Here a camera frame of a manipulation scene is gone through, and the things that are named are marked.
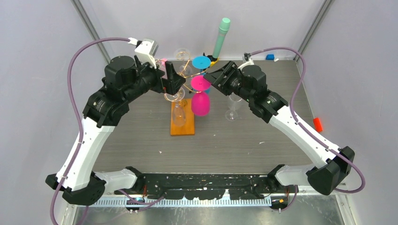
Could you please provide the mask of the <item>magenta plastic wine glass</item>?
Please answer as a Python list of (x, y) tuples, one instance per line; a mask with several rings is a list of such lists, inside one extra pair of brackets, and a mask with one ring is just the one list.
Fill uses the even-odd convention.
[(198, 75), (191, 80), (191, 86), (196, 91), (191, 99), (191, 110), (197, 116), (206, 116), (210, 111), (210, 98), (206, 90), (211, 83), (203, 75)]

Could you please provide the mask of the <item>clear wine glass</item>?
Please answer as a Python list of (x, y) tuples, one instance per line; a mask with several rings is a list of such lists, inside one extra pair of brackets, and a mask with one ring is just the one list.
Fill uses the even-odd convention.
[(237, 110), (240, 109), (243, 104), (243, 99), (238, 95), (232, 93), (228, 96), (228, 110), (225, 112), (225, 118), (228, 121), (235, 121), (238, 119)]

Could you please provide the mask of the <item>clear flute glass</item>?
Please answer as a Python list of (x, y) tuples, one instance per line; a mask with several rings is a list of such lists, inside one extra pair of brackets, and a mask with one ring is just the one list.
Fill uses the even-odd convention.
[(175, 104), (172, 107), (171, 117), (172, 122), (177, 127), (182, 127), (186, 122), (186, 115), (183, 109), (183, 99), (185, 97), (185, 90), (181, 88), (175, 95), (164, 94), (167, 101)]

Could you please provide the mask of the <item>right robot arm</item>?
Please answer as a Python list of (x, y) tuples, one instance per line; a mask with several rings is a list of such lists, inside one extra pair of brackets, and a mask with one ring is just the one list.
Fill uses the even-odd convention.
[(204, 79), (226, 96), (234, 93), (241, 97), (254, 115), (285, 134), (311, 160), (310, 165), (278, 165), (273, 169), (268, 174), (268, 187), (273, 192), (289, 185), (309, 185), (329, 195), (350, 173), (347, 161), (353, 161), (354, 151), (338, 147), (303, 121), (283, 97), (268, 89), (266, 74), (259, 66), (237, 66), (229, 61), (205, 74)]

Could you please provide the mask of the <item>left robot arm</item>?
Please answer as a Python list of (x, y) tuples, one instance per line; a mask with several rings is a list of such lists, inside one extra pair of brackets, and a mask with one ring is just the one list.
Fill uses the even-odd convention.
[(103, 86), (89, 97), (83, 110), (73, 150), (61, 170), (46, 178), (48, 186), (61, 191), (63, 199), (74, 205), (90, 206), (120, 189), (133, 194), (143, 190), (142, 175), (131, 166), (115, 172), (94, 172), (93, 166), (132, 101), (150, 90), (175, 95), (186, 81), (170, 61), (160, 70), (130, 56), (113, 58), (104, 72)]

